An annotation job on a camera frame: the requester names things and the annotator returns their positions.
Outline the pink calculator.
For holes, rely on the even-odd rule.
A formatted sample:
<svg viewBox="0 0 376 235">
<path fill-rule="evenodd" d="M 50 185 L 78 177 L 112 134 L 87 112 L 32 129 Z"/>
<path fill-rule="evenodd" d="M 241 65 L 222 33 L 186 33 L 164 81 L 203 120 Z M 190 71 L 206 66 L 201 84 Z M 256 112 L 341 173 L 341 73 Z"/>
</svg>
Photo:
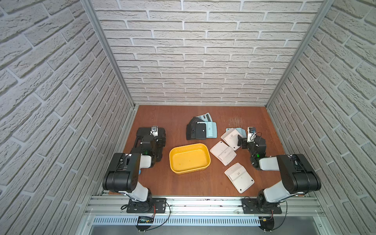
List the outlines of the pink calculator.
<svg viewBox="0 0 376 235">
<path fill-rule="evenodd" d="M 221 139 L 229 146 L 232 148 L 232 150 L 236 151 L 237 149 L 240 148 L 238 146 L 238 136 L 242 138 L 242 136 L 239 134 L 239 132 L 232 128 L 232 130 L 225 132 L 222 136 Z"/>
</svg>

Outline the yellow storage box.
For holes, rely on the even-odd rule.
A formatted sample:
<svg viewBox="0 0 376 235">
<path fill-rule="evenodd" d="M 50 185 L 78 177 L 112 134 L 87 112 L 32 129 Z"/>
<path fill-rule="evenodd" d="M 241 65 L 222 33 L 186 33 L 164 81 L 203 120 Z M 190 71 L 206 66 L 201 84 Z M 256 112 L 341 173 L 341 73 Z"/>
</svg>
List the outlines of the yellow storage box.
<svg viewBox="0 0 376 235">
<path fill-rule="evenodd" d="M 208 148 L 201 143 L 179 146 L 169 153 L 170 169 L 175 174 L 205 170 L 211 164 Z"/>
</svg>

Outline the black calculator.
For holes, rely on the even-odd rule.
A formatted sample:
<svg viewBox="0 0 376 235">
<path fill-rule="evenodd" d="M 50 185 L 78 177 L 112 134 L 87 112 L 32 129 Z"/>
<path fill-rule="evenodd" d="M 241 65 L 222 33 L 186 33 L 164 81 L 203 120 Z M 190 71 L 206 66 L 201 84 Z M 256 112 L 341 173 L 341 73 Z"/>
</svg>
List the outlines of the black calculator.
<svg viewBox="0 0 376 235">
<path fill-rule="evenodd" d="M 193 117 L 186 127 L 187 140 L 205 140 L 207 138 L 206 123 L 198 117 Z"/>
</svg>

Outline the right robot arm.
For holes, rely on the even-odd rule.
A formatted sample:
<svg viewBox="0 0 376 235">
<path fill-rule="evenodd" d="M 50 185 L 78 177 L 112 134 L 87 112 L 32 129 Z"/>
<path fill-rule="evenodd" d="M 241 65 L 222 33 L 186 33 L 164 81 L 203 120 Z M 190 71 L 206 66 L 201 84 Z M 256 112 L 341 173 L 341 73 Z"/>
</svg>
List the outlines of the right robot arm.
<svg viewBox="0 0 376 235">
<path fill-rule="evenodd" d="M 255 135 L 248 141 L 238 136 L 238 146 L 251 154 L 257 170 L 278 171 L 281 181 L 260 190 L 256 198 L 243 199 L 244 213 L 281 214 L 280 203 L 294 195 L 305 195 L 321 189 L 321 180 L 303 154 L 266 156 L 266 141 Z"/>
</svg>

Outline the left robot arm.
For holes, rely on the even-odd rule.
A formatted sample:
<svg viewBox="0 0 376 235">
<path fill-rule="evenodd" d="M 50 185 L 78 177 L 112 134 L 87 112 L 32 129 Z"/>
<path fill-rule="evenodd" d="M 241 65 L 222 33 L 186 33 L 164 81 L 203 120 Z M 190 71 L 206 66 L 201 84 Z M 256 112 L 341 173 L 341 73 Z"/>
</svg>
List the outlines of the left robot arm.
<svg viewBox="0 0 376 235">
<path fill-rule="evenodd" d="M 154 167 L 161 160 L 165 138 L 147 134 L 137 136 L 130 153 L 115 153 L 102 181 L 104 190 L 129 197 L 127 205 L 121 210 L 148 213 L 155 211 L 152 193 L 139 181 L 143 168 Z"/>
</svg>

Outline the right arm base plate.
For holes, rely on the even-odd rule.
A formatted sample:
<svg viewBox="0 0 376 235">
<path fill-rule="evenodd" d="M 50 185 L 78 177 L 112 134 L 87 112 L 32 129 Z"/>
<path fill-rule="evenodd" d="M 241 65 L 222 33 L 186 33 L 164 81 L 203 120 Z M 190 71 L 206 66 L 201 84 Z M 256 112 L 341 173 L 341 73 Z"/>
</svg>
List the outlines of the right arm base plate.
<svg viewBox="0 0 376 235">
<path fill-rule="evenodd" d="M 279 203 L 269 203 L 256 198 L 241 199 L 244 214 L 282 214 Z"/>
</svg>

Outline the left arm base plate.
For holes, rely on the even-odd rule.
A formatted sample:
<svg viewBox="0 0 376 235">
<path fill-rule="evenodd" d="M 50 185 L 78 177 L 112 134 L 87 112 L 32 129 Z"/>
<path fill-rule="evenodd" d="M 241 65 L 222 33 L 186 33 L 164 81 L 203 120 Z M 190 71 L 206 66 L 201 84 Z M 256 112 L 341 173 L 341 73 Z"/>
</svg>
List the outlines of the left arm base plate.
<svg viewBox="0 0 376 235">
<path fill-rule="evenodd" d="M 127 213 L 165 213 L 166 198 L 152 198 L 146 202 L 134 202 L 131 199 L 126 207 Z"/>
</svg>

